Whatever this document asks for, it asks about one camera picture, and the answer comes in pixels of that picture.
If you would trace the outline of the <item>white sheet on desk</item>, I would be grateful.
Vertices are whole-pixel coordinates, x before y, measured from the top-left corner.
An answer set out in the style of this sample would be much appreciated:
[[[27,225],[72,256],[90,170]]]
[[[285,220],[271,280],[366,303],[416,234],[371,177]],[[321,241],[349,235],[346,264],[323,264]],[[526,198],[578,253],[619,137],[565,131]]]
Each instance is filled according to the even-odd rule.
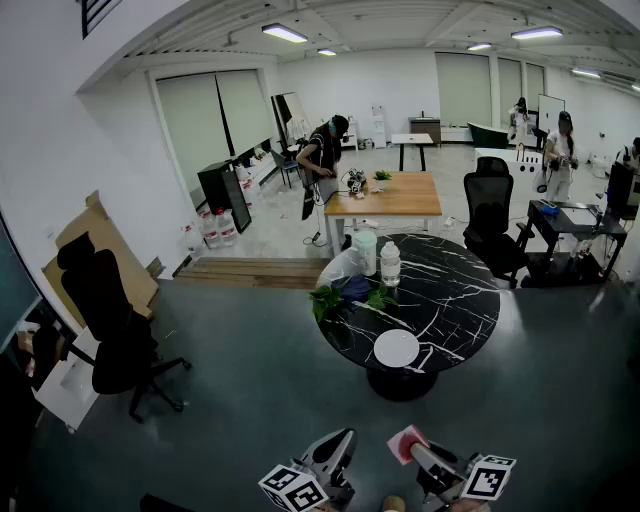
[[[573,225],[576,226],[595,226],[597,216],[588,208],[571,208],[561,207],[560,212],[563,213]]]

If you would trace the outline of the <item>grippers on wooden table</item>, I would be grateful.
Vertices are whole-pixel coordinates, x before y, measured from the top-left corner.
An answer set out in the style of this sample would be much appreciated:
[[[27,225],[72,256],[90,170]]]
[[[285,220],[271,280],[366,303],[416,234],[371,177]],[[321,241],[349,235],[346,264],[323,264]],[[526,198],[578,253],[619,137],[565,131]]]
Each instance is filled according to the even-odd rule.
[[[346,178],[347,192],[355,195],[357,198],[364,197],[364,186],[367,178],[363,170],[350,168],[344,175]]]

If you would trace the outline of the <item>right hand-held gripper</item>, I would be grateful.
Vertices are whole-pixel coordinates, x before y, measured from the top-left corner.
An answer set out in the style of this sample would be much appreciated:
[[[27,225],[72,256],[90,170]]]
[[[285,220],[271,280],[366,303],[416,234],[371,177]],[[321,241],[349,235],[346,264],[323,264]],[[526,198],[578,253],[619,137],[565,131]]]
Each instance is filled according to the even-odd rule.
[[[428,448],[414,444],[411,454],[420,466],[424,508],[450,508],[461,499],[496,501],[516,466],[515,459],[495,455],[460,457],[432,440]]]

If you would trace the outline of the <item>brown wooden cabinet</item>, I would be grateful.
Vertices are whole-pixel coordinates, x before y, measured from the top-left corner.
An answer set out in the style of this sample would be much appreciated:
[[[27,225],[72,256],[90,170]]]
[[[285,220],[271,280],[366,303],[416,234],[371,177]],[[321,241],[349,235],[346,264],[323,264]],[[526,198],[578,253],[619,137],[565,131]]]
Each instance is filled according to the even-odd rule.
[[[441,122],[434,117],[409,117],[409,131],[411,134],[427,134],[433,144],[442,143]]]

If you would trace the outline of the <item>white low cabinet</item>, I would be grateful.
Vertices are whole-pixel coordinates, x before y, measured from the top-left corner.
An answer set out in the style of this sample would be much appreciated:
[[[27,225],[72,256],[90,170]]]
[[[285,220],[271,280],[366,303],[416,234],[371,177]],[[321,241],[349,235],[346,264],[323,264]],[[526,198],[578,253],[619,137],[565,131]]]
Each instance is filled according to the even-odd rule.
[[[74,339],[66,339],[61,359],[33,392],[36,401],[71,432],[80,427],[99,396],[92,385],[98,346],[87,327]]]

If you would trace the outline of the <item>white water dispenser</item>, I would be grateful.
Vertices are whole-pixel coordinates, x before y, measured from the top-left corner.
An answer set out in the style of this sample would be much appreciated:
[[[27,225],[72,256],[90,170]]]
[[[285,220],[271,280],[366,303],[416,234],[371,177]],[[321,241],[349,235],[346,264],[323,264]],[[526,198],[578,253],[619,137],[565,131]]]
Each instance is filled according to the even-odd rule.
[[[373,143],[376,149],[387,147],[384,109],[381,105],[372,105]]]

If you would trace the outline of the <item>black monitor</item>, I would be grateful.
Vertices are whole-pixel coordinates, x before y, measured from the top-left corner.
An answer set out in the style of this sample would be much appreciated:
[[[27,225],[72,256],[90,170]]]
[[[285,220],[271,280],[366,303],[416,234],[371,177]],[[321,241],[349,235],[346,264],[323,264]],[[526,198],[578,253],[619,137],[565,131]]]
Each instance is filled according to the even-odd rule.
[[[610,170],[606,211],[618,220],[635,220],[639,210],[640,174],[615,162]]]

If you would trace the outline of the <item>clear plastic water bottle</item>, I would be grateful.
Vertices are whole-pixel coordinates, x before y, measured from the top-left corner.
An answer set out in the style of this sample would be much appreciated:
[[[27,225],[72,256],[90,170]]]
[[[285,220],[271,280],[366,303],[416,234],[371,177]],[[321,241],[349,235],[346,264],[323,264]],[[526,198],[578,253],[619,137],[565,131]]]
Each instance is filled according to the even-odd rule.
[[[380,273],[386,287],[395,288],[400,283],[401,258],[399,248],[388,241],[380,251]]]

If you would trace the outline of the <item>black cabinet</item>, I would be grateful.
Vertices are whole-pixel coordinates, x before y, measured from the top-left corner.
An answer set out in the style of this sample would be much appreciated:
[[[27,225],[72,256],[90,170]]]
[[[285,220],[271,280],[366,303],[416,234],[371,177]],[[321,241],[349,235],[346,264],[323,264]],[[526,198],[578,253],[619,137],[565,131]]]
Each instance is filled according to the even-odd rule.
[[[214,163],[201,170],[198,179],[211,210],[230,210],[236,230],[242,234],[252,218],[231,160]]]

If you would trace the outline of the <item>black office chair with headrest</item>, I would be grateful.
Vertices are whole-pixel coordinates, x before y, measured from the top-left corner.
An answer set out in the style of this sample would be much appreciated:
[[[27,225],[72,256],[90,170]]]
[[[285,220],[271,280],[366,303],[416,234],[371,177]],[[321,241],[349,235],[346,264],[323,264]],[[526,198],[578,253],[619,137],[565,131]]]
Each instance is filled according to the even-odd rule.
[[[143,394],[151,389],[174,411],[184,403],[171,399],[156,383],[156,377],[192,364],[184,358],[163,361],[150,323],[135,311],[126,296],[114,253],[98,250],[87,232],[65,244],[58,252],[61,284],[98,342],[93,363],[92,386],[102,395],[133,393],[129,415],[141,423],[137,413]]]

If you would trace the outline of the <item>white counter with cutouts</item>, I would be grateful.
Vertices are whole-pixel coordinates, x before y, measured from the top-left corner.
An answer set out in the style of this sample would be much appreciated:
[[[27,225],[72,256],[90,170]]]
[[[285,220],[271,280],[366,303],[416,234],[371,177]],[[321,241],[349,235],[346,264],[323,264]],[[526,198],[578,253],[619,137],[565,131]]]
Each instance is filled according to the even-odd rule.
[[[514,183],[531,189],[534,189],[534,181],[542,170],[542,155],[534,151],[476,148],[475,157],[476,160],[491,157],[503,161],[513,176]]]

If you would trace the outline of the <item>green plant in blue pot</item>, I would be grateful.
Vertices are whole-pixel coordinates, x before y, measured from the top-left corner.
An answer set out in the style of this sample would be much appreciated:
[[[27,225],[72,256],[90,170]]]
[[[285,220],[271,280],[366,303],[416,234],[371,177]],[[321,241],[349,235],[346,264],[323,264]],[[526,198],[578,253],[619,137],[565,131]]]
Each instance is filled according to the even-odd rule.
[[[323,322],[331,311],[353,306],[356,302],[374,310],[383,310],[388,305],[397,306],[396,300],[388,295],[385,284],[373,288],[363,275],[339,278],[329,285],[318,287],[309,295],[312,313],[317,323]]]

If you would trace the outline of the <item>white round plate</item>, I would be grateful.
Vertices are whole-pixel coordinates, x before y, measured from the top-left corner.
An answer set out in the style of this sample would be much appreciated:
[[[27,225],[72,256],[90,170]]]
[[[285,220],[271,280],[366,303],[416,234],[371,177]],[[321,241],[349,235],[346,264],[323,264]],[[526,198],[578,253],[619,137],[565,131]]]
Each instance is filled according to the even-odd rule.
[[[409,331],[388,330],[374,342],[374,355],[379,363],[390,368],[403,368],[412,363],[420,352],[418,339]]]

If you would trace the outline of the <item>dark green bathtub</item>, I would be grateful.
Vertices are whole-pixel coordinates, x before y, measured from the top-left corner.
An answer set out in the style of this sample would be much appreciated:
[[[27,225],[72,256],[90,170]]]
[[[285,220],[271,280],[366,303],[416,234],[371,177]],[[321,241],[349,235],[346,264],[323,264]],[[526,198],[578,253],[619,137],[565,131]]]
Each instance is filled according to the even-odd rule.
[[[508,131],[468,122],[473,143],[478,148],[507,149]]]

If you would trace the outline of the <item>black mesh office chair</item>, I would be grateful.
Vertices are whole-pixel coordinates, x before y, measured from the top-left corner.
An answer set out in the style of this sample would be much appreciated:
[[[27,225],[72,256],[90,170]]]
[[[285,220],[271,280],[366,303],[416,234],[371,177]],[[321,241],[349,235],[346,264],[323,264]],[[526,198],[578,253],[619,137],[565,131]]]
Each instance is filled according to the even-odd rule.
[[[465,247],[495,278],[515,289],[518,271],[530,262],[525,245],[535,235],[522,222],[516,224],[519,229],[516,240],[507,233],[514,185],[508,166],[497,157],[480,157],[476,170],[465,175],[463,184],[469,209],[469,222],[463,232]]]

